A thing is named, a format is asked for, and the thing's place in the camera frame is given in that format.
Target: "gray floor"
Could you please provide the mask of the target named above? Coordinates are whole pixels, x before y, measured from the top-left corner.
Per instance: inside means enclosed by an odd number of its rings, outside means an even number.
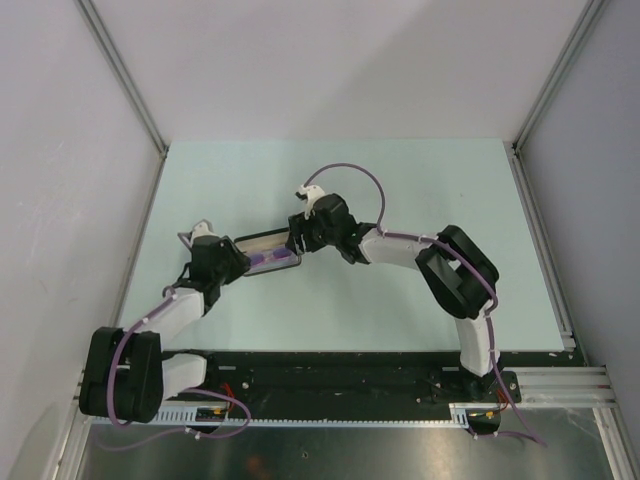
[[[591,410],[526,412],[545,449],[516,439],[473,439],[453,429],[251,428],[199,441],[176,434],[125,453],[89,442],[80,478],[100,479],[612,479]],[[503,428],[518,428],[507,415]],[[128,444],[163,427],[93,427]]]

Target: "light blue table surface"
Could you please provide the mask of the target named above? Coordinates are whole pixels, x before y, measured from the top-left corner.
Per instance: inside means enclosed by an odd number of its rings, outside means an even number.
[[[319,167],[370,169],[387,194],[388,229],[463,228],[500,271],[495,312],[502,350],[562,350],[503,144],[498,139],[339,142],[177,142],[171,145],[120,324],[160,301],[189,260],[176,238],[202,218],[236,238],[287,225],[301,211],[296,188]],[[343,196],[359,221],[380,199],[365,175],[346,169],[314,183]],[[417,271],[349,265],[333,248],[302,266],[242,278],[170,348],[215,350],[444,351],[459,349],[455,324]]]

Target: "white wall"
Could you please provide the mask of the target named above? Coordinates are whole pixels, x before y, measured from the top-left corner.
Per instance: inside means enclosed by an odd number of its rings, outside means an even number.
[[[171,140],[512,140],[586,0],[96,3]]]
[[[640,451],[640,2],[611,2],[524,150],[578,333]]]
[[[111,319],[158,159],[71,0],[7,0],[0,18],[0,478],[31,480]]]

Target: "metal frame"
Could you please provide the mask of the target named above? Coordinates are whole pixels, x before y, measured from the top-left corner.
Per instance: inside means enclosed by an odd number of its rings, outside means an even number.
[[[92,0],[74,0],[80,9],[80,13],[85,18],[89,29],[94,35],[96,42],[105,55],[107,62],[112,68],[116,79],[122,86],[125,95],[130,100],[132,108],[135,110],[140,121],[143,123],[147,134],[156,147],[161,159],[166,157],[167,143],[162,139],[159,130],[144,103],[128,69],[126,68],[121,55],[109,35],[107,28],[100,18],[98,11]],[[522,168],[522,162],[518,158],[518,153],[526,143],[533,128],[553,99],[556,91],[566,77],[568,70],[579,54],[588,35],[591,33],[593,25],[596,23],[608,0],[590,0],[582,12],[569,40],[563,48],[560,57],[547,78],[541,93],[539,94],[533,108],[524,122],[513,145],[507,146],[509,163],[512,168],[516,187],[520,194],[525,215],[529,223],[536,250],[538,252],[541,268],[545,281],[549,289],[552,303],[559,321],[559,327],[565,339],[565,348],[571,352],[576,348],[573,339],[571,318],[566,306],[566,301],[557,272],[554,268],[553,256],[548,246],[546,233],[542,225],[539,211],[537,209],[533,193],[527,181],[526,174]],[[131,271],[135,265],[138,250],[142,241],[144,229],[153,204],[153,198],[160,180],[162,167],[160,167],[155,179],[155,186],[151,199],[146,208],[145,220],[139,232],[133,260],[127,272],[127,279],[123,283],[120,300],[114,312],[115,322],[121,312],[126,291],[131,277]],[[614,478],[628,479],[640,478],[640,470],[634,458],[633,450],[630,447],[629,439],[621,421],[620,412],[615,402],[615,396],[611,390],[607,372],[605,368],[593,367],[519,367],[511,368],[518,375],[518,381],[522,392],[522,408],[592,408],[600,430],[602,442],[610,461]],[[176,418],[183,421],[185,411],[190,411],[201,404],[176,403],[171,402],[163,405],[156,420],[156,424],[169,424]],[[461,409],[467,405],[451,404],[451,412],[454,415],[453,424],[447,426],[464,426],[460,415]],[[268,422],[269,426],[299,426],[292,422]],[[77,400],[71,405],[71,410],[67,420],[67,432],[60,439],[56,449],[55,464],[49,472],[49,478],[56,480],[71,480],[78,475],[82,461],[83,451],[88,440],[89,429],[92,419],[83,415],[77,406]],[[322,422],[315,423],[314,426],[323,425]],[[421,423],[419,426],[430,426]]]

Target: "gray wall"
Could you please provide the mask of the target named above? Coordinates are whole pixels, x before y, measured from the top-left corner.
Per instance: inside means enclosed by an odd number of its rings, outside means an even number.
[[[613,0],[523,154],[594,364],[640,451],[640,2]]]
[[[5,0],[0,18],[0,479],[26,480],[113,314],[159,162],[74,2]]]

